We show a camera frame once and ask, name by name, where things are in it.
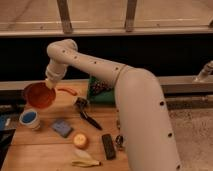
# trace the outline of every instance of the small toy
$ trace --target small toy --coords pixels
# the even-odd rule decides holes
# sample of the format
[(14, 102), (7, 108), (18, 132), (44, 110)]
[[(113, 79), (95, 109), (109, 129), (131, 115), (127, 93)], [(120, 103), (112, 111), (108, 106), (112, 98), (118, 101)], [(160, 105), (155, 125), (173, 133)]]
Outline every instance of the small toy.
[(88, 145), (88, 138), (83, 133), (77, 133), (73, 137), (73, 144), (79, 149), (85, 149)]
[(62, 137), (66, 138), (73, 131), (73, 128), (63, 119), (57, 119), (52, 124), (52, 129), (58, 132)]

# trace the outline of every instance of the blue sponge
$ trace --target blue sponge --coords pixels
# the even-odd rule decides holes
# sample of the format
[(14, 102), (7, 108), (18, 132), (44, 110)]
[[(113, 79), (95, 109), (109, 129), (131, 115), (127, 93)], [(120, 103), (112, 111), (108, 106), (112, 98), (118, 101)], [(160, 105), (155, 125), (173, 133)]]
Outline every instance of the blue sponge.
[(63, 119), (57, 119), (52, 124), (52, 129), (58, 132), (64, 138), (68, 137), (68, 135), (73, 131), (73, 128), (69, 125), (69, 123)]

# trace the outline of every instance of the orange bowl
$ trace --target orange bowl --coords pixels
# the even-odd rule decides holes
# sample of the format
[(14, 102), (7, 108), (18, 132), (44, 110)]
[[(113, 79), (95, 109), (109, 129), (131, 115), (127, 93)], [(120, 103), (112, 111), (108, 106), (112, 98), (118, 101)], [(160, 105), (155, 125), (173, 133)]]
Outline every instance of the orange bowl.
[(25, 100), (35, 108), (47, 108), (56, 98), (55, 89), (49, 89), (45, 83), (33, 83), (28, 85), (23, 91)]

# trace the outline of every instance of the wooden tabletop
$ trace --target wooden tabletop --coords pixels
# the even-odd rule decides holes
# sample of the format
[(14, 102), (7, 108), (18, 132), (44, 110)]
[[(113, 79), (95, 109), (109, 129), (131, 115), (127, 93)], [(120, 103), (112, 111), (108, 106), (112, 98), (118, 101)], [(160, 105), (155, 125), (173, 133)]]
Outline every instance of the wooden tabletop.
[[(87, 81), (71, 81), (60, 83), (58, 87), (69, 87), (78, 92), (78, 96), (86, 97)], [(56, 90), (56, 99), (47, 109), (37, 110), (42, 121), (40, 131), (31, 131), (19, 124), (8, 150), (2, 171), (129, 171), (125, 152), (117, 151), (116, 159), (106, 160), (101, 135), (110, 133), (115, 139), (119, 134), (116, 126), (117, 113), (114, 106), (90, 105), (86, 110), (103, 130), (99, 131), (86, 121), (82, 120), (73, 106), (77, 97), (67, 92)], [(62, 138), (52, 128), (51, 124), (63, 118), (74, 128), (67, 137)], [(86, 151), (96, 160), (101, 161), (101, 166), (80, 168), (71, 165), (75, 158), (73, 135), (77, 132), (85, 133), (89, 138)]]

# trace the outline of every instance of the blue object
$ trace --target blue object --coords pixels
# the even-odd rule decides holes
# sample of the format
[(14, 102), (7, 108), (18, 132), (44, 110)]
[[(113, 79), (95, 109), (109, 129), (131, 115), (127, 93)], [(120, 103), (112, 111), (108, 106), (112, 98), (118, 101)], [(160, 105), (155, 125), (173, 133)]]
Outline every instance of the blue object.
[(30, 123), (35, 119), (35, 117), (36, 117), (35, 112), (26, 113), (22, 118), (22, 122), (23, 123)]
[(73, 131), (73, 128), (63, 119), (57, 119), (52, 124), (52, 129), (58, 132), (62, 137), (66, 138)]

